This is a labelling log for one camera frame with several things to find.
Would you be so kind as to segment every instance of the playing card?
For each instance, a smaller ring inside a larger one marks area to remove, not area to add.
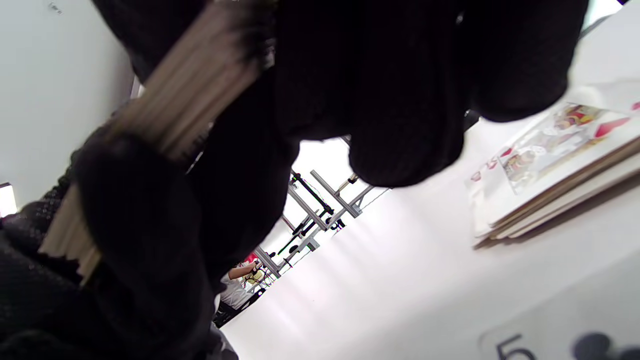
[[[640,254],[480,336],[482,360],[640,359]]]
[[[483,189],[476,214],[496,227],[546,190],[638,138],[638,117],[563,104],[467,181],[468,187],[474,182]]]
[[[592,177],[580,186],[570,190],[525,219],[510,225],[495,236],[496,239],[517,238],[544,224],[546,221],[579,205],[581,202],[615,186],[640,172],[640,154],[623,160],[601,174]]]

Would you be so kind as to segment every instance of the printed number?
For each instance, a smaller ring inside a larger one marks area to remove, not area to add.
[[[505,353],[505,346],[520,339],[522,335],[517,334],[512,338],[499,343],[495,348],[498,350],[498,359],[500,360],[516,360],[518,357],[516,355],[521,355],[526,357],[529,360],[536,360],[536,356],[529,350],[525,348],[515,348],[507,353]]]

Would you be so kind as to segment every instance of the stack of playing cards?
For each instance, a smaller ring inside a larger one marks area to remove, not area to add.
[[[640,171],[640,81],[584,86],[465,180],[475,244],[517,238]]]

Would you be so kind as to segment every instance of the white tabletop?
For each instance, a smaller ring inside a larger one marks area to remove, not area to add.
[[[585,39],[576,82],[638,77],[639,13],[632,2]],[[605,42],[609,63],[593,58]],[[382,196],[300,261],[224,326],[240,358],[477,359],[482,333],[640,251],[640,188],[527,242],[472,249],[463,178],[525,124],[478,123],[456,164]]]

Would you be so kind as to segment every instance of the white shirt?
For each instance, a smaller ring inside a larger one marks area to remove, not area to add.
[[[236,310],[249,300],[252,295],[242,288],[238,280],[229,278],[228,273],[222,277],[221,281],[224,285],[227,285],[227,289],[220,294],[220,299]]]

